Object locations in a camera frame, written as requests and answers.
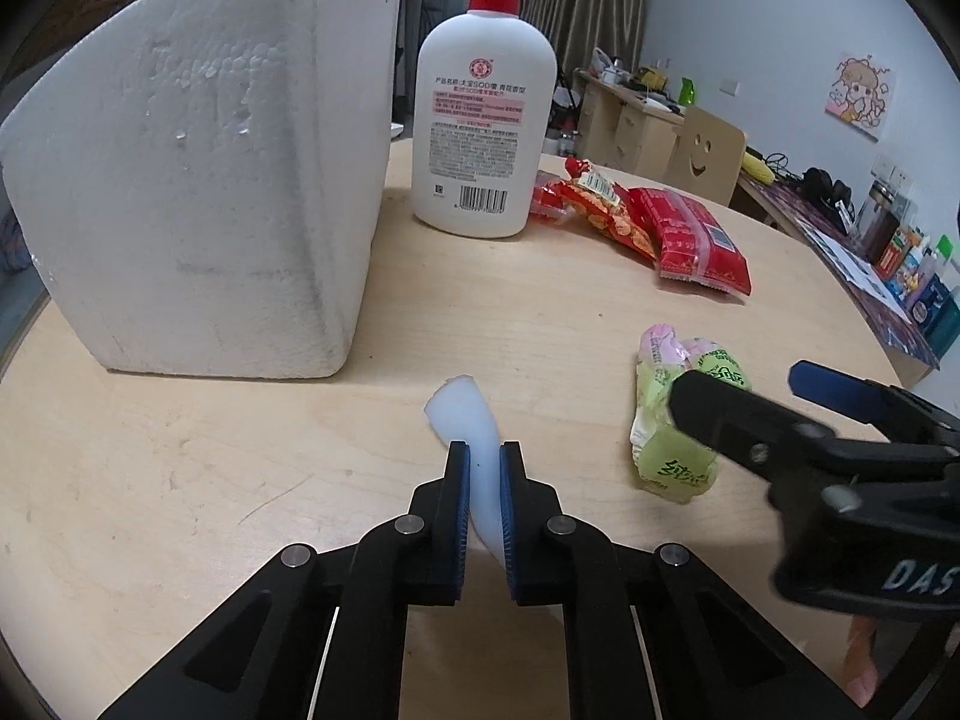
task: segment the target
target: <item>green candy wrapper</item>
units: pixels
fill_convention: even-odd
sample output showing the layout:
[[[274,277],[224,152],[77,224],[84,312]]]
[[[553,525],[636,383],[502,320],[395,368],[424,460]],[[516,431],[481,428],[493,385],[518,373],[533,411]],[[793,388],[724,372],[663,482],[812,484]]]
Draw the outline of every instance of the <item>green candy wrapper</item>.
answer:
[[[655,324],[637,352],[637,414],[630,430],[632,456],[645,490],[689,503],[712,487],[716,453],[673,427],[667,408],[670,386],[687,370],[701,370],[728,384],[750,382],[726,349],[703,338],[678,341],[668,324]]]

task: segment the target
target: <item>snack packet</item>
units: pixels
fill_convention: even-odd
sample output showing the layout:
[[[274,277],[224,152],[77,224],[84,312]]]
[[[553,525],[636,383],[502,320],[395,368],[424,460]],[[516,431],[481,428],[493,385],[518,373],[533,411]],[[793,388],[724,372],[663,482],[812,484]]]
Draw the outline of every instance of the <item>snack packet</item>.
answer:
[[[546,170],[536,172],[533,198],[530,201],[531,217],[548,223],[563,224],[577,215],[576,210],[558,191],[558,186],[562,183],[563,178],[555,173]]]
[[[630,194],[626,189],[606,180],[589,162],[575,157],[566,158],[566,170],[571,178],[557,185],[556,190],[579,215],[616,242],[648,260],[656,259],[645,226],[631,216]]]
[[[746,258],[704,204],[671,189],[631,189],[630,203],[659,239],[661,276],[750,295]]]
[[[670,419],[670,386],[688,370],[750,389],[736,360],[713,341],[678,341],[668,324],[655,324],[640,337],[632,456],[642,488],[676,503],[689,503],[709,490],[718,469],[716,453],[674,428]]]

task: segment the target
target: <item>cartoon poster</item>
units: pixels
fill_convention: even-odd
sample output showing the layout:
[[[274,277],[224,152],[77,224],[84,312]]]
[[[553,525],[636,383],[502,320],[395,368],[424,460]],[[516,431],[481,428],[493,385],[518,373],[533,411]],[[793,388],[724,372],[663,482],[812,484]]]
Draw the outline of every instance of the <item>cartoon poster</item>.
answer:
[[[827,113],[863,130],[874,140],[886,124],[896,73],[872,55],[845,53],[830,87]]]

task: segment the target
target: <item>white bottle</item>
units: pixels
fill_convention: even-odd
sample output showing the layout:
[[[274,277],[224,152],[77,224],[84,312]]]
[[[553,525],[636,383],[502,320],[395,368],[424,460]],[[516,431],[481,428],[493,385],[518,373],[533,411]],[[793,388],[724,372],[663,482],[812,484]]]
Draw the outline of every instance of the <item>white bottle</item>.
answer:
[[[474,238],[523,229],[557,77],[520,0],[470,0],[438,25],[416,65],[414,213]]]

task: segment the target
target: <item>white foam block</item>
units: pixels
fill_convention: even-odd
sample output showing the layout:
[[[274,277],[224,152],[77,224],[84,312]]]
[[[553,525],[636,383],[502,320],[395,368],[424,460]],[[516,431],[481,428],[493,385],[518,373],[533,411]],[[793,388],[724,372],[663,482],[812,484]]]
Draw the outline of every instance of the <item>white foam block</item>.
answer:
[[[328,376],[390,149],[400,0],[139,0],[0,127],[37,269],[105,367]]]

